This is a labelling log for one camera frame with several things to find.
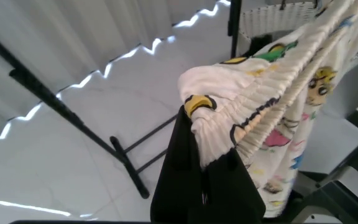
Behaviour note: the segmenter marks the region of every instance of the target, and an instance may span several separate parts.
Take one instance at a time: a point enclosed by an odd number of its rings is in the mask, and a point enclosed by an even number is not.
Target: black object in basket
[[[260,223],[265,205],[237,151],[200,168],[191,121],[183,107],[152,200],[157,223]]]

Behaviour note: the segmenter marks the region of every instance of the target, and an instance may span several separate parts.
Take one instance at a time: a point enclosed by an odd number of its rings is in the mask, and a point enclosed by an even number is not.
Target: marble floor
[[[244,7],[253,8],[263,1],[246,2]],[[193,26],[176,27],[174,37],[156,42],[153,55],[138,47],[113,61],[105,74],[94,72],[59,97],[102,139],[114,135],[124,148],[131,145],[177,113],[181,73],[229,58],[229,7],[218,2],[215,16],[197,16]],[[306,170],[316,169],[315,162],[317,172],[332,169],[358,144],[358,129],[326,108],[318,118],[319,131],[312,133]],[[172,128],[173,123],[129,153],[136,167],[166,148]],[[333,141],[332,133],[346,138]],[[330,157],[324,157],[329,150]],[[151,194],[162,162],[140,175]],[[0,141],[0,224],[22,219],[147,221],[151,199],[140,197],[120,162],[44,104],[30,121],[13,120]]]

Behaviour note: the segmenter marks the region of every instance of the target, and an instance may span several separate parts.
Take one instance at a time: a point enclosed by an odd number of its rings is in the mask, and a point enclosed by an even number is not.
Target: cartoon print fabric
[[[318,111],[357,52],[358,1],[333,0],[319,5],[315,21],[251,57],[182,74],[178,87],[200,166],[236,149],[265,217],[281,214]]]

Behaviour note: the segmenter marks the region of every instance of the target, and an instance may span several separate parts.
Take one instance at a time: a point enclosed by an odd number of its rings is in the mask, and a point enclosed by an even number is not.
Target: curtain fold
[[[216,0],[0,0],[0,42],[53,92],[80,83],[118,56],[156,38]],[[8,77],[0,57],[0,134],[39,99]]]

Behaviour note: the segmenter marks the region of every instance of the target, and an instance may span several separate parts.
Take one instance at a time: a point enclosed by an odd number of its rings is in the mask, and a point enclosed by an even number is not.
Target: black clip
[[[284,10],[284,9],[285,9],[285,0],[282,0],[280,10]]]

